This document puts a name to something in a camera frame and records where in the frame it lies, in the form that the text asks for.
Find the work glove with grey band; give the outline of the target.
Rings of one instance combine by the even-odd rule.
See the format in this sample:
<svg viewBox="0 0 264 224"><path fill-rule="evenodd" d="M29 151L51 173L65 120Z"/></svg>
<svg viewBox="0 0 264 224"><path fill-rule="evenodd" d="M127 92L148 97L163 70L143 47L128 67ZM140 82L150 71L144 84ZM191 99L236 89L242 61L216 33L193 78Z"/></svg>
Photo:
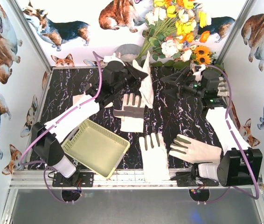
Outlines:
<svg viewBox="0 0 264 224"><path fill-rule="evenodd" d="M153 92L153 83L151 78L151 68L150 68L150 52L147 51L146 59L143 64L143 67L141 67L136 60L133 60L132 66L144 73L147 74L147 77L141 81L140 86L140 94L141 98L144 101L145 105L149 108L153 108L153 101L154 101L154 92Z"/></svg>

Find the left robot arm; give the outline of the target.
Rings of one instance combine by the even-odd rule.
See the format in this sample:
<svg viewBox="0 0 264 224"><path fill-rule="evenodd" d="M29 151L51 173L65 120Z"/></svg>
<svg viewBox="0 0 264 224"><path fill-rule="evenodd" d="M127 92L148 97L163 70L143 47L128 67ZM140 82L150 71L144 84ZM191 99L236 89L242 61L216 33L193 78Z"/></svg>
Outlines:
<svg viewBox="0 0 264 224"><path fill-rule="evenodd" d="M149 69L149 61L139 70L117 58L109 61L99 70L99 80L85 90L85 94L72 107L45 124L37 122L33 125L33 150L48 166L63 177L71 178L77 168L65 156L61 142L88 117L117 99L127 86L131 87L147 78Z"/></svg>

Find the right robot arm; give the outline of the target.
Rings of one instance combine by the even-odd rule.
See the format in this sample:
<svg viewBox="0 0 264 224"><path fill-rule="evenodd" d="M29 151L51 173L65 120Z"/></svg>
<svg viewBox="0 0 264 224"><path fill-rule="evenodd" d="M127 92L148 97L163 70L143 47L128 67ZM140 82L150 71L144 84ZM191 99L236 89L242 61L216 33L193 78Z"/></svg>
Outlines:
<svg viewBox="0 0 264 224"><path fill-rule="evenodd" d="M202 159L191 157L193 154L201 154L198 151L198 142L193 141L194 149L190 149L181 143L189 143L188 138L177 137L174 145L179 149L171 149L171 154L192 164L198 164L200 177L218 181L224 187L234 187L236 189L243 185L254 185L257 189L257 179L259 176L263 155L259 149L253 149L243 140L238 140L238 131L233 129L233 122L229 120L232 100L225 103L223 98L218 96L219 83L227 75L218 67L212 70L200 72L200 81L196 80L194 73L189 67L161 78L161 81L172 85L172 89L166 89L165 93L175 99L181 99L184 95L191 95L198 99L202 105L203 115L212 119L210 122L217 132L224 150L224 157L217 159L209 153L203 154Z"/></svg>

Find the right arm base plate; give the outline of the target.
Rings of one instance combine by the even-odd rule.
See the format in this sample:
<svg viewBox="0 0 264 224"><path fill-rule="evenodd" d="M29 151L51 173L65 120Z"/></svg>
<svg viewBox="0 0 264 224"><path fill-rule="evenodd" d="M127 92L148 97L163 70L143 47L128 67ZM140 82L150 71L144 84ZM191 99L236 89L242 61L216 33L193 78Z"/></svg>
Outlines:
<svg viewBox="0 0 264 224"><path fill-rule="evenodd" d="M176 172L171 181L176 181L178 187L217 187L219 183L199 176L198 164L194 164L190 171Z"/></svg>

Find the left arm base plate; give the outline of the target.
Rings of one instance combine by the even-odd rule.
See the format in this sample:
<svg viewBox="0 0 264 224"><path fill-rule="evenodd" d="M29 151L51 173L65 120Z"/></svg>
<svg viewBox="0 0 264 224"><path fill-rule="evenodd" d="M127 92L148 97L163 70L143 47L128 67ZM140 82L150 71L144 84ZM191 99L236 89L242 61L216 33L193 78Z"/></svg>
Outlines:
<svg viewBox="0 0 264 224"><path fill-rule="evenodd" d="M53 187L92 187L94 173L76 171L71 177L66 178L61 173L54 174Z"/></svg>

